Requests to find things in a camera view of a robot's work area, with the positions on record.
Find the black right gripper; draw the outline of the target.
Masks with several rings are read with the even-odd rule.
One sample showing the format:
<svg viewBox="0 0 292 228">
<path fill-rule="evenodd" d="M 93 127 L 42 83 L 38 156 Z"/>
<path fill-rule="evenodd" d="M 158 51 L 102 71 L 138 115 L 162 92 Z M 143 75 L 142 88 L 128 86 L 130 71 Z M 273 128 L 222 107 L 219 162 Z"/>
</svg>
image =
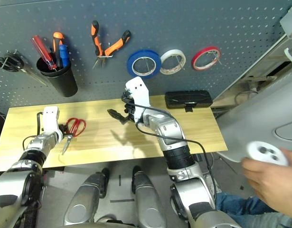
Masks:
<svg viewBox="0 0 292 228">
<path fill-rule="evenodd" d="M 128 114 L 127 117 L 122 116 L 119 112 L 114 109 L 108 109 L 108 114 L 118 120 L 121 124 L 125 124 L 130 120 L 131 122 L 135 122 L 134 120 L 134 112 L 135 112 L 135 103 L 134 99 L 132 98 L 131 94 L 128 91 L 123 92 L 123 102 L 125 103 L 125 110 L 124 112 Z"/>
</svg>

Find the bare person hand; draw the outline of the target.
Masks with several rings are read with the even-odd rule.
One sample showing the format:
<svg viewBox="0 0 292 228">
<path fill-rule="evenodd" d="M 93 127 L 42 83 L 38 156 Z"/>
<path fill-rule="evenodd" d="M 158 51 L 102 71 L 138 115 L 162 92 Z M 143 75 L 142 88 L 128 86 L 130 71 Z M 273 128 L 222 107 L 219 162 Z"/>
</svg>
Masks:
<svg viewBox="0 0 292 228">
<path fill-rule="evenodd" d="M 256 195 L 272 209 L 292 218 L 292 151 L 281 149 L 289 165 L 244 158 L 243 173 Z"/>
</svg>

